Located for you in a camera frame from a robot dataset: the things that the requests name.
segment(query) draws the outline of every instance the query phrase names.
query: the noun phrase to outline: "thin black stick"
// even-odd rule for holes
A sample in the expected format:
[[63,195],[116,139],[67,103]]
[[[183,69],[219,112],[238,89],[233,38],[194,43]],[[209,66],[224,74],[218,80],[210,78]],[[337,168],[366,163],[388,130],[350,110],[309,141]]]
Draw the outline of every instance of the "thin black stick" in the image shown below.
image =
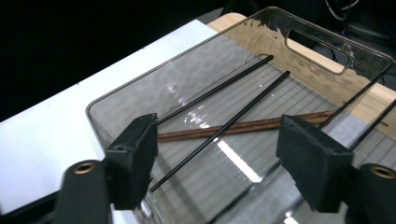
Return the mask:
[[202,96],[198,97],[197,99],[189,102],[188,104],[184,105],[183,107],[179,108],[178,110],[172,112],[171,114],[169,114],[168,116],[166,116],[163,119],[160,119],[158,121],[158,125],[166,122],[167,120],[171,119],[172,117],[176,116],[177,114],[181,113],[182,111],[190,108],[192,105],[195,105],[196,103],[204,100],[205,98],[211,96],[213,93],[217,92],[217,91],[221,91],[222,89],[224,89],[225,87],[235,83],[235,81],[241,79],[242,77],[246,76],[247,74],[253,72],[254,70],[258,69],[259,67],[265,65],[266,63],[268,63],[269,61],[273,60],[274,56],[273,55],[268,55],[268,57],[264,58],[263,60],[260,60],[259,62],[251,65],[249,68],[247,68],[246,70],[242,71],[241,73],[237,74],[236,76],[228,79],[227,81],[221,83],[220,85],[218,85],[217,87],[215,87],[213,90],[203,94]]
[[218,131],[216,131],[212,136],[206,139],[198,148],[196,148],[189,156],[187,156],[183,161],[181,161],[175,168],[173,168],[169,173],[167,173],[160,181],[158,181],[151,189],[154,192],[159,188],[167,179],[172,177],[178,170],[180,170],[187,162],[192,160],[199,152],[201,152],[207,145],[209,145],[215,138],[223,134],[231,125],[233,125],[238,119],[240,119],[244,114],[246,114],[249,109],[256,105],[262,98],[273,91],[282,81],[284,81],[290,72],[287,71],[283,73],[279,78],[277,78],[271,85],[263,90],[258,96],[256,96],[250,103],[248,103],[244,108],[242,108],[235,116],[233,116],[227,123],[225,123]]

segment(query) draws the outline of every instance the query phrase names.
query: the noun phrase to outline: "brass ring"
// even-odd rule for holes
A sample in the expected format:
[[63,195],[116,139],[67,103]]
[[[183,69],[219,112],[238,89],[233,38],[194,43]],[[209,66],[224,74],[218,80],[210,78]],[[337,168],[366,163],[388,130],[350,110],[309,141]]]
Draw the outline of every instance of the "brass ring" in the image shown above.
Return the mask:
[[95,164],[93,164],[92,162],[82,163],[80,166],[74,169],[74,173],[76,175],[84,175],[93,170],[94,167]]
[[371,172],[373,172],[375,175],[379,175],[381,177],[384,177],[386,179],[394,179],[396,178],[396,174],[390,170],[390,169],[386,169],[384,167],[381,166],[375,166],[371,168]]

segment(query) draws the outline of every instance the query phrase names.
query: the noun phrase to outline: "black rod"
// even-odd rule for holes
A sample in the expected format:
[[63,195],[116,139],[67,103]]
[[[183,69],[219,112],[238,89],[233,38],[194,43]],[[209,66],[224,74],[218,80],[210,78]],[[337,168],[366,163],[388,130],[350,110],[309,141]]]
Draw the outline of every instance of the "black rod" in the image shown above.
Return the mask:
[[375,126],[381,122],[381,120],[390,112],[390,110],[393,109],[393,107],[396,106],[396,99],[390,103],[390,105],[385,108],[384,111],[381,112],[381,114],[378,116],[378,118],[375,119],[375,121],[367,128],[364,133],[361,134],[361,136],[358,137],[358,139],[355,139],[353,143],[348,147],[349,150],[354,150],[355,147],[375,128]]
[[254,105],[256,105],[262,98],[264,98],[267,94],[273,91],[282,81],[284,81],[290,72],[287,71],[283,73],[279,78],[277,78],[273,83],[271,83],[268,88],[263,90],[258,96],[256,96],[250,103],[248,103],[244,108],[242,108],[235,116],[233,116],[227,123],[225,123],[217,132],[215,132],[212,136],[206,139],[198,148],[196,148],[189,156],[187,156],[183,161],[181,161],[175,168],[173,168],[170,172],[168,172],[160,181],[158,181],[152,188],[151,192],[154,192],[157,188],[159,188],[167,179],[172,177],[178,170],[180,170],[187,162],[192,160],[199,152],[201,152],[207,145],[209,145],[215,138],[219,137],[223,134],[231,125],[233,125],[238,119],[240,119],[244,114],[246,114],[249,109],[251,109]]
[[265,65],[266,63],[268,63],[269,61],[273,60],[274,56],[273,55],[268,55],[266,58],[264,58],[263,60],[260,60],[259,62],[251,65],[249,68],[245,69],[244,71],[240,72],[239,74],[235,75],[234,77],[228,79],[227,81],[221,83],[220,85],[218,85],[217,87],[215,87],[213,90],[208,91],[207,93],[201,95],[200,97],[196,98],[195,100],[189,102],[188,104],[184,105],[183,107],[179,108],[178,110],[172,112],[171,114],[169,114],[168,116],[166,116],[163,119],[160,119],[158,121],[158,125],[166,122],[167,120],[173,118],[174,116],[176,116],[177,114],[183,112],[184,110],[190,108],[192,105],[195,105],[196,103],[204,100],[205,98],[211,96],[212,94],[214,94],[217,91],[221,91],[222,89],[226,88],[227,86],[235,83],[235,81],[241,79],[242,77],[245,77],[247,74],[253,72],[254,70],[258,69],[259,67]]

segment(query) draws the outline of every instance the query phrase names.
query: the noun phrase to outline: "chopstick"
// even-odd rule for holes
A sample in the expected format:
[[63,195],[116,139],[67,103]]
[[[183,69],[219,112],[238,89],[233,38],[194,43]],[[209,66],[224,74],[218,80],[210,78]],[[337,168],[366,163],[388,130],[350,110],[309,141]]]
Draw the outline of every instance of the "chopstick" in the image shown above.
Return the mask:
[[[306,121],[318,125],[326,121],[335,111],[325,111],[310,114],[302,114],[296,117],[305,119]],[[233,133],[251,133],[257,131],[265,131],[271,129],[277,129],[280,126],[280,118],[274,119],[261,119],[242,123],[235,123],[232,125],[224,134]],[[158,140],[160,142],[187,140],[193,138],[204,138],[210,137],[221,128],[220,126],[214,126],[206,129],[193,129],[187,131],[173,132],[173,133],[160,133],[158,134]]]

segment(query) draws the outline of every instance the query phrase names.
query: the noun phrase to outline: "clear plastic tray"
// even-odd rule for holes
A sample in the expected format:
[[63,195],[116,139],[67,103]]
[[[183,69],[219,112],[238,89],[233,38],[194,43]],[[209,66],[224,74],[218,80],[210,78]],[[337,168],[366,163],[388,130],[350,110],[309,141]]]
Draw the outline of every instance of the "clear plastic tray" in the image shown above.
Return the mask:
[[[289,40],[290,32],[343,55],[346,66],[316,53],[307,57]],[[344,110],[355,95],[379,86],[375,82],[393,64],[386,55],[269,7],[92,102],[89,120],[106,148],[133,119],[148,113],[163,118],[269,55],[272,61],[161,124],[159,133],[224,124],[285,71],[290,77],[238,122]],[[215,139],[149,192],[145,205],[160,223],[283,221],[301,200],[289,174],[276,167],[277,135],[274,129]],[[160,142],[150,185],[204,141]]]

